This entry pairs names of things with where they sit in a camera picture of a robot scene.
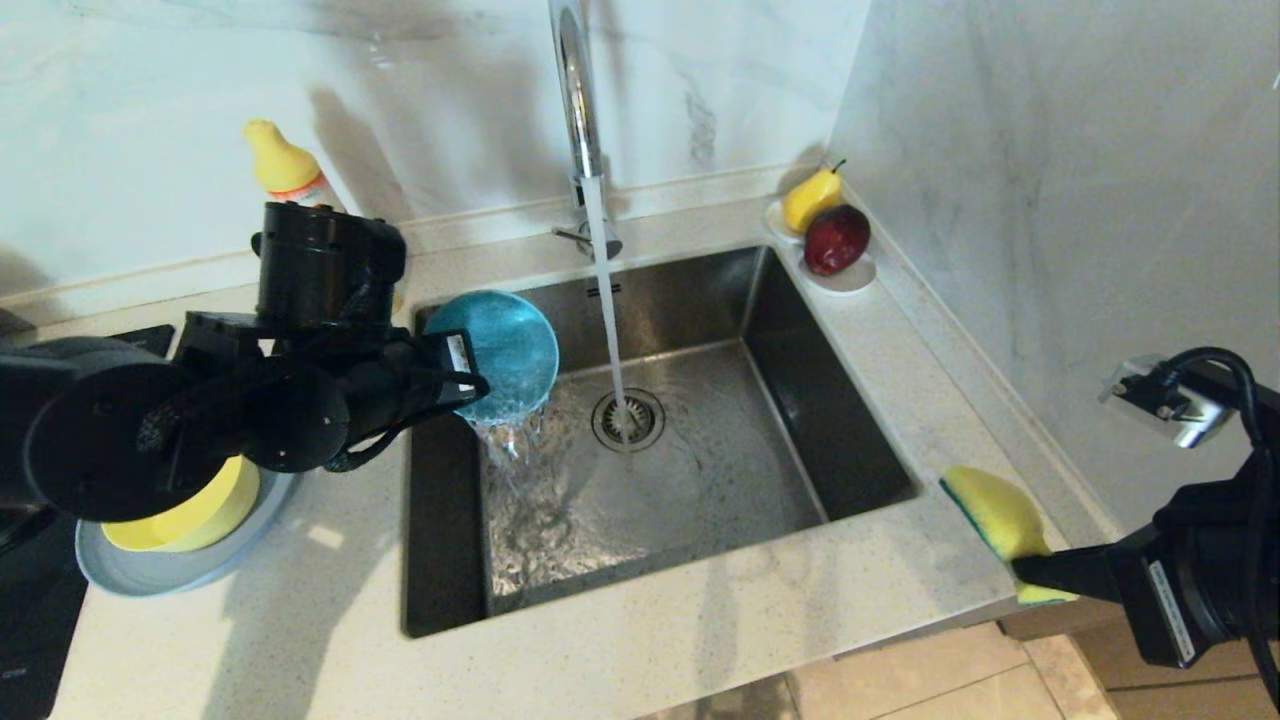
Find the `teal bowl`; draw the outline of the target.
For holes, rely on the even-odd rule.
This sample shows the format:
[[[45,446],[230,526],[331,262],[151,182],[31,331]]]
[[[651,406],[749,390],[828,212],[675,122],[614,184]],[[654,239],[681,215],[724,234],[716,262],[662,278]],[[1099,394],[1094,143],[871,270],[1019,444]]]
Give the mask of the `teal bowl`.
[[[456,411],[465,420],[489,427],[521,421],[549,398],[559,347],[550,323],[526,299],[494,290],[465,293],[430,311],[424,331],[468,334],[471,373],[490,392]]]

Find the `yellow sponge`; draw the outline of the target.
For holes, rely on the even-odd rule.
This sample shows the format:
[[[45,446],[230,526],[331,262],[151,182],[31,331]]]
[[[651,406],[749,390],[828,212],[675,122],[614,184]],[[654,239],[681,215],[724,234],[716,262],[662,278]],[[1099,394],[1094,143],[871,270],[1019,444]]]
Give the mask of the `yellow sponge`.
[[[940,486],[1007,570],[1015,560],[1051,553],[1041,512],[1019,486],[968,466],[946,470]]]

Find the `orange dish soap bottle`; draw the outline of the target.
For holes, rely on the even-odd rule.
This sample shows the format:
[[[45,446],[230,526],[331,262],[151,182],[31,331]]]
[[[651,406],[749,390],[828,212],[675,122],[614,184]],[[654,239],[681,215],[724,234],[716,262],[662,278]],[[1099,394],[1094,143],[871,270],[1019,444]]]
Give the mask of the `orange dish soap bottle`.
[[[255,179],[273,201],[346,213],[317,159],[288,141],[275,123],[253,118],[244,124],[243,136],[252,152]]]

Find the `chrome faucet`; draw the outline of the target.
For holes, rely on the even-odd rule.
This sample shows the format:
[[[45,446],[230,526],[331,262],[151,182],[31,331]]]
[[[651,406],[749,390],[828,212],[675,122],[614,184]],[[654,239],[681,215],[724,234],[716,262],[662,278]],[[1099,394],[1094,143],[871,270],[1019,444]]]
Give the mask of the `chrome faucet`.
[[[605,159],[599,141],[593,68],[582,0],[547,0],[556,69],[567,124],[572,169],[570,187],[575,211],[581,217],[575,229],[556,228],[553,233],[572,240],[589,258],[594,258],[593,234],[588,215],[585,183],[603,182]]]

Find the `metal sink drain strainer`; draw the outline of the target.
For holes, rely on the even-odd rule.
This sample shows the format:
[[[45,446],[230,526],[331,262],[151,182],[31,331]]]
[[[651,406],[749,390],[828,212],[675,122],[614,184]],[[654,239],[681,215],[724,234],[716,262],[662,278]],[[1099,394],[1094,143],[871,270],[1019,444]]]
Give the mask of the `metal sink drain strainer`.
[[[614,452],[639,452],[652,447],[666,429],[666,409],[657,396],[636,387],[599,398],[591,411],[591,432]]]

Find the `stainless steel sink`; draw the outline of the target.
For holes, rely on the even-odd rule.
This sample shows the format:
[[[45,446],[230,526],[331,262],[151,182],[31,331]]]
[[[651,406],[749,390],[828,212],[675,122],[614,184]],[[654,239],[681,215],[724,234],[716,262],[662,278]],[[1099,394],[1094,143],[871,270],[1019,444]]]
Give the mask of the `stainless steel sink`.
[[[874,511],[915,487],[794,278],[765,246],[617,273],[623,387],[666,409],[626,457],[593,278],[521,290],[559,375],[513,427],[410,436],[403,633],[421,638]]]

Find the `light wooden cabinet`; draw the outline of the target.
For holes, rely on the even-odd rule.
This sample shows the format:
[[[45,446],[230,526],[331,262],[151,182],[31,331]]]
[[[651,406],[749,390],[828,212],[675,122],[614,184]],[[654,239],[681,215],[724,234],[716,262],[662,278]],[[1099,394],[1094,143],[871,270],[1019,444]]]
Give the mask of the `light wooden cabinet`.
[[[1027,651],[1065,720],[1280,720],[1243,641],[1176,670],[1142,661],[1117,605],[1079,600],[998,624]]]

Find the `running water stream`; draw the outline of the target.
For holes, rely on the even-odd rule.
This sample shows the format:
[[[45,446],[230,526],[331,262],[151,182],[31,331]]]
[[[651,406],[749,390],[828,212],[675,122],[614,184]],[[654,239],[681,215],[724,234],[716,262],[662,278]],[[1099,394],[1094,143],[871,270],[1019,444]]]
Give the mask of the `running water stream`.
[[[609,227],[603,195],[603,181],[600,177],[586,177],[581,181],[581,187],[588,228],[591,238],[593,266],[600,293],[605,342],[611,360],[611,383],[614,396],[614,411],[612,416],[620,436],[622,454],[626,457],[630,457],[634,454],[630,439],[634,416],[628,410],[625,396],[614,300],[611,288],[611,259],[608,251]]]

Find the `yellow-green bowl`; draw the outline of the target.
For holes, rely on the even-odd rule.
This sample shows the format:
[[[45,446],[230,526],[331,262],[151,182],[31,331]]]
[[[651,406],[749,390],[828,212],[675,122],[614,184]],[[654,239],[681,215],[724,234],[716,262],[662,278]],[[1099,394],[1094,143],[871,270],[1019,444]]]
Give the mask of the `yellow-green bowl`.
[[[184,553],[207,548],[236,530],[250,515],[261,489],[256,465],[228,459],[198,493],[151,518],[102,524],[105,539],[136,553]]]

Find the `gray plate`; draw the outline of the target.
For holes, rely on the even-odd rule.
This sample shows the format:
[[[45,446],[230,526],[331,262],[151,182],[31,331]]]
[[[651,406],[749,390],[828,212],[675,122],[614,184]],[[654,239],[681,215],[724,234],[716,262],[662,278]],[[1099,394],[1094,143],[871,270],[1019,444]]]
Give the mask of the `gray plate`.
[[[248,516],[219,542],[191,552],[127,552],[110,544],[101,524],[78,521],[74,551],[79,571],[91,585],[124,598],[179,594],[216,582],[250,556],[303,478],[265,471]]]

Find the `small white fruit dish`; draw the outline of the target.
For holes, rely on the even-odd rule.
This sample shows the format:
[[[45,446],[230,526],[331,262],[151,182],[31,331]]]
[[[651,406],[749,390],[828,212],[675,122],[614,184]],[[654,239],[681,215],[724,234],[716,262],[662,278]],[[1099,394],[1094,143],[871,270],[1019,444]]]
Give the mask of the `small white fruit dish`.
[[[785,224],[781,199],[772,199],[765,208],[764,225],[780,242],[783,255],[799,270],[800,277],[822,293],[833,297],[851,296],[869,287],[877,278],[878,266],[870,251],[838,274],[818,275],[810,272],[804,261],[801,236]]]

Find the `yellow pear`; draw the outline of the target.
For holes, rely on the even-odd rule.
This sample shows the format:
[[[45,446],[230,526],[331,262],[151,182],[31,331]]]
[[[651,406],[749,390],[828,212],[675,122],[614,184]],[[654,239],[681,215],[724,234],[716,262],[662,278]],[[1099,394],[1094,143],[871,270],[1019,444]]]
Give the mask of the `yellow pear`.
[[[782,218],[788,232],[804,236],[819,214],[841,204],[844,181],[838,172],[846,161],[815,170],[783,196]]]

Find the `dark red apple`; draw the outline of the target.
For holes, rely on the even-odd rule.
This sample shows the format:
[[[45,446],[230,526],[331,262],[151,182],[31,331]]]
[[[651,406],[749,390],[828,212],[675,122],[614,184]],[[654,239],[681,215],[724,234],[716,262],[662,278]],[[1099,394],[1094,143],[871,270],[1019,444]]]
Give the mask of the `dark red apple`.
[[[831,208],[808,227],[803,264],[815,275],[837,275],[867,252],[870,240],[870,219],[863,210],[847,204]]]

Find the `black induction cooktop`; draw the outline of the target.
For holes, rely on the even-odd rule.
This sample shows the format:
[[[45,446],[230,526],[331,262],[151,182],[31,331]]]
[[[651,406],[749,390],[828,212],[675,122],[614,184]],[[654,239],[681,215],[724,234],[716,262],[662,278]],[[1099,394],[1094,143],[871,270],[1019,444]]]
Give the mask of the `black induction cooktop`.
[[[0,419],[0,720],[47,720],[87,582],[76,519],[18,497],[17,430]]]

